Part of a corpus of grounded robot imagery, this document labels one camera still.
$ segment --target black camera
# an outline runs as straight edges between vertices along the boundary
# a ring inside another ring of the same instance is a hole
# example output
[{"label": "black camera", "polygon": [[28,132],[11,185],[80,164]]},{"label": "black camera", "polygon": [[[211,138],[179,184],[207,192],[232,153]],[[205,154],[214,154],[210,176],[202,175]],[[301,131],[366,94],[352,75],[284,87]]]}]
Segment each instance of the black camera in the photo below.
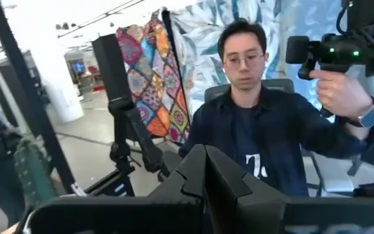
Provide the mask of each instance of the black camera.
[{"label": "black camera", "polygon": [[[301,79],[310,80],[309,73],[317,62],[320,69],[345,73],[352,65],[365,65],[366,76],[374,75],[374,1],[342,1],[336,28],[341,35],[325,34],[321,41],[310,41],[307,36],[291,36],[286,49],[286,63],[302,64]],[[347,11],[347,30],[340,22]],[[332,114],[322,109],[328,118]]]}]

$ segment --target red object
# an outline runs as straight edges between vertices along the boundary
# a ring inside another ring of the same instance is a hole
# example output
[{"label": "red object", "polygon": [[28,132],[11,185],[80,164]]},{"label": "red object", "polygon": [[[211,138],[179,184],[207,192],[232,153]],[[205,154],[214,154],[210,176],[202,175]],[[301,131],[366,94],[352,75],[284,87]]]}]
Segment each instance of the red object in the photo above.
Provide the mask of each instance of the red object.
[{"label": "red object", "polygon": [[99,72],[95,66],[88,66],[88,70],[92,74],[96,74]]},{"label": "red object", "polygon": [[93,92],[104,90],[105,87],[103,85],[100,85],[98,87],[93,88]]}]

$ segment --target eyeglasses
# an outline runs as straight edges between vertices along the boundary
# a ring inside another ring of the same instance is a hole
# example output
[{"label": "eyeglasses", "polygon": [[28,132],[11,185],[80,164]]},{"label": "eyeglasses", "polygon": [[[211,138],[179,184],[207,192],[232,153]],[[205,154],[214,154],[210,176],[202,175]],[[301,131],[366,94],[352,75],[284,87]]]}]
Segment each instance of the eyeglasses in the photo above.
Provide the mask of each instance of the eyeglasses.
[{"label": "eyeglasses", "polygon": [[228,58],[225,62],[226,66],[228,66],[231,69],[239,70],[240,69],[240,63],[242,60],[245,61],[246,66],[248,68],[253,68],[256,65],[258,65],[258,61],[263,57],[263,55],[259,54],[252,54],[252,55],[245,55],[244,58],[240,57],[232,57]]}]

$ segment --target metal pole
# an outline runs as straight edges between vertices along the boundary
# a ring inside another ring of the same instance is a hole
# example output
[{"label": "metal pole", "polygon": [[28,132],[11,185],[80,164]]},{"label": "metal pole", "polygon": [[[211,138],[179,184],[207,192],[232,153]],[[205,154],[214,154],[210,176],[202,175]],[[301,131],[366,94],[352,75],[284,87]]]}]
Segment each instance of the metal pole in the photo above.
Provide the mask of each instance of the metal pole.
[{"label": "metal pole", "polygon": [[80,189],[75,183],[73,174],[70,171],[68,162],[63,154],[62,148],[58,143],[57,137],[55,135],[53,126],[43,108],[41,101],[38,98],[37,91],[33,85],[33,82],[28,67],[23,58],[18,44],[12,34],[10,25],[5,17],[4,10],[0,4],[0,41],[5,50],[6,56],[10,61],[16,77],[19,80],[28,100],[23,100],[28,102],[29,105],[34,109],[32,113],[36,121],[38,122],[38,127],[42,134],[42,138],[45,142],[45,147],[48,154],[52,157],[54,166],[56,167],[58,174],[62,180],[63,186],[67,193],[79,192]]}]

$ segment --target white logo on shirt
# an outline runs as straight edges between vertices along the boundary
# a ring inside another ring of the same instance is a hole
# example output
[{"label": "white logo on shirt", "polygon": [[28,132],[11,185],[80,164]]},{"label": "white logo on shirt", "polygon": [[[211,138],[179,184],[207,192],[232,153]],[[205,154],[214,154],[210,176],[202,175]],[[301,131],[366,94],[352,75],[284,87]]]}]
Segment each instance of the white logo on shirt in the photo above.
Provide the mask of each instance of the white logo on shirt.
[{"label": "white logo on shirt", "polygon": [[[255,167],[253,168],[253,176],[259,179],[259,170],[260,170],[260,154],[254,154],[254,155],[245,155],[246,156],[246,164],[249,164],[249,160],[252,158],[255,159]],[[265,166],[262,167],[260,170],[260,175],[262,177],[267,177]]]}]

